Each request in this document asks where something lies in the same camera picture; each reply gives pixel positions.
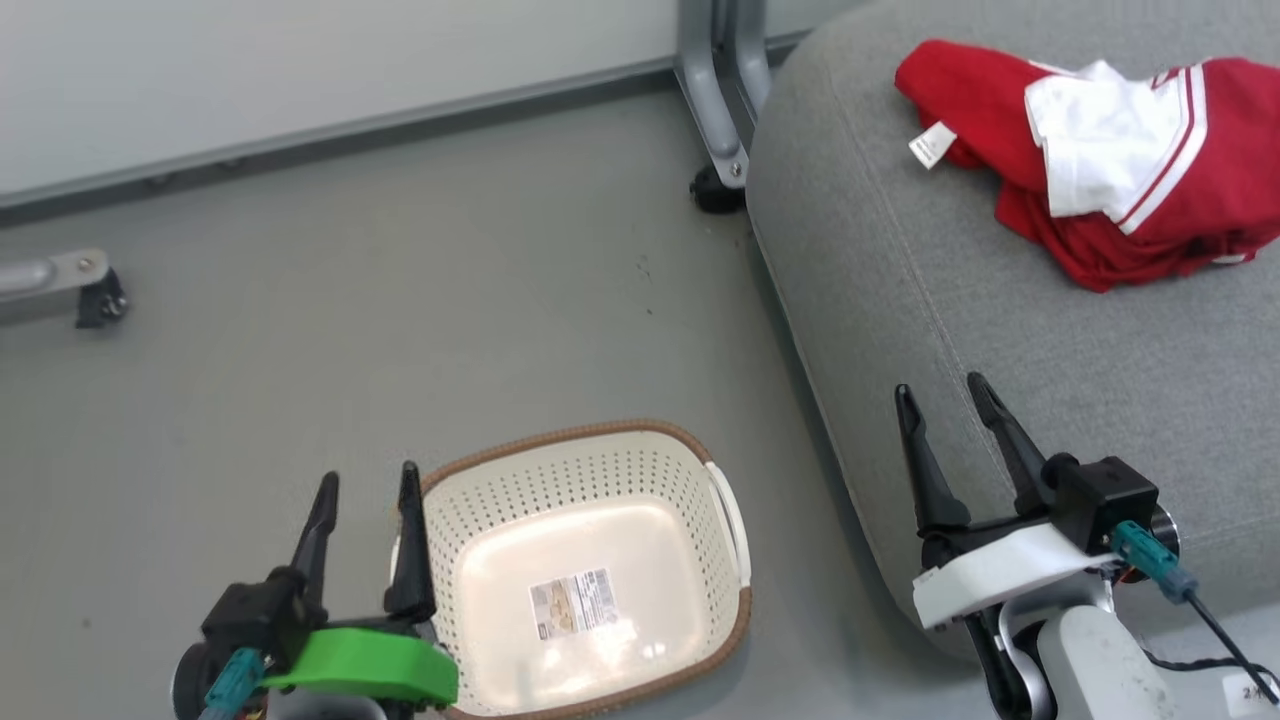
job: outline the gray cushion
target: gray cushion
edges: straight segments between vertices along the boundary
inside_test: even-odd
[[[1105,58],[1129,77],[1210,55],[1280,64],[1277,27],[1274,0],[892,0],[818,29],[780,70],[748,205],[863,528],[913,619],[919,541],[896,383],[914,388],[975,518],[1011,512],[969,370],[1046,454],[1117,455],[1155,480],[1211,607],[1280,600],[1280,247],[1187,279],[1082,290],[995,220],[991,173],[925,172],[913,158],[899,63],[945,37],[1064,67]],[[1119,602],[1139,633],[1194,620],[1151,583]],[[966,644],[948,634],[931,637]]]

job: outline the clothing tag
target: clothing tag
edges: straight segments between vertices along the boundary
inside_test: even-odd
[[[1275,680],[1266,675],[1262,679],[1271,685],[1271,692],[1280,694],[1280,688],[1276,688]],[[1226,696],[1226,712],[1231,717],[1247,717],[1262,712],[1275,712],[1276,710],[1271,705],[1271,701],[1267,700],[1267,696],[1262,694],[1262,689],[1253,683],[1248,673],[1236,673],[1222,678],[1222,693]]]
[[[951,128],[942,124],[941,122],[933,123],[933,127],[922,132],[915,140],[908,143],[915,159],[924,164],[925,168],[933,169],[933,165],[938,164],[938,160],[947,154],[947,149],[951,143],[956,141],[956,133],[951,132]]]

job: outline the black caster wheel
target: black caster wheel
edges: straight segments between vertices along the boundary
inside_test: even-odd
[[[703,213],[731,215],[746,208],[746,192],[741,187],[724,187],[714,165],[707,165],[689,183],[689,195]]]
[[[77,307],[76,327],[79,329],[100,329],[119,323],[129,311],[129,299],[120,287],[120,277],[114,269],[93,284],[81,288]]]
[[[205,710],[205,694],[214,687],[218,674],[227,665],[227,657],[219,657],[205,643],[187,648],[174,667],[169,680],[169,700],[178,720],[197,720]]]

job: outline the sticker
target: sticker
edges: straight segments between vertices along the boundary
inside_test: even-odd
[[[558,578],[529,588],[538,637],[549,641],[618,621],[613,585],[605,569]]]
[[[1274,679],[1266,675],[1262,679],[1271,685],[1271,692],[1280,694],[1280,688],[1276,688]],[[1226,711],[1231,717],[1275,712],[1275,706],[1271,705],[1267,696],[1262,694],[1262,688],[1253,682],[1253,678],[1249,678],[1248,673],[1236,673],[1222,678],[1222,694],[1226,696]]]
[[[956,141],[956,133],[941,122],[922,132],[915,140],[908,143],[915,159],[925,168],[933,169],[938,160],[947,154],[947,149]]]

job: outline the white basket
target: white basket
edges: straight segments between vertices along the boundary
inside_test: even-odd
[[[723,662],[750,618],[728,482],[654,421],[498,447],[422,480],[438,611],[458,661],[454,717],[571,717]]]

